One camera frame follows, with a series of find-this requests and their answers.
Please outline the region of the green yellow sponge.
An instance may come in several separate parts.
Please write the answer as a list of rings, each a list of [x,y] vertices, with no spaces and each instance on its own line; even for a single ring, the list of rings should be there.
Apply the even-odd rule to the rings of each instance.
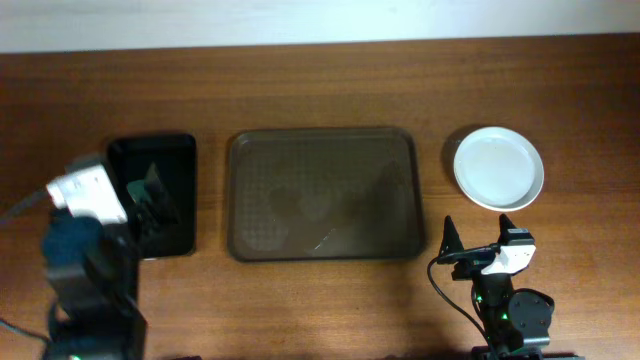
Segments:
[[[135,180],[129,182],[126,186],[127,192],[134,203],[141,204],[146,202],[149,198],[149,195],[145,188],[144,180]]]

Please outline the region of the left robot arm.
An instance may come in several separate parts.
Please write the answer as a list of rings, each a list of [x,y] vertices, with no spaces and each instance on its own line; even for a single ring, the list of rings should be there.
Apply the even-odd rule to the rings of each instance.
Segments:
[[[179,220],[157,167],[127,185],[129,208],[103,162],[55,178],[46,191],[56,210],[42,251],[56,299],[45,358],[143,358],[147,322],[137,300],[143,248]]]

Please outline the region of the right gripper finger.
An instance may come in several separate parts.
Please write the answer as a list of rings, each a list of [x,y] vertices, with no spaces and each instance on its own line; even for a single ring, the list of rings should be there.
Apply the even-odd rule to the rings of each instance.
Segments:
[[[440,255],[459,253],[464,250],[459,233],[451,216],[444,219],[443,238],[439,249]]]
[[[498,238],[498,243],[508,244],[514,238],[514,235],[510,232],[510,230],[515,229],[515,225],[505,213],[499,216],[499,227],[500,235]]]

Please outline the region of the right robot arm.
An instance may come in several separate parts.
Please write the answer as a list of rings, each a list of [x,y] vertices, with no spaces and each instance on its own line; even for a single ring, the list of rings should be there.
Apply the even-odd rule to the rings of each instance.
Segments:
[[[536,251],[535,239],[502,214],[496,242],[466,248],[451,216],[446,216],[438,254],[427,265],[427,276],[436,293],[462,314],[486,342],[471,350],[479,360],[576,359],[572,353],[546,354],[549,328],[555,311],[552,297],[540,291],[513,286],[512,278],[530,265]],[[451,300],[437,285],[434,265],[451,265],[454,281],[469,281],[473,314]]]

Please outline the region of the light blue plate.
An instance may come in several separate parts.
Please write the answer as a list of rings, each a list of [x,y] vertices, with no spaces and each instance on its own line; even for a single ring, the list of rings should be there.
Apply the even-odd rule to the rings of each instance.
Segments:
[[[513,212],[542,192],[545,170],[533,144],[504,127],[483,127],[459,143],[452,160],[455,180],[473,203],[492,211]]]

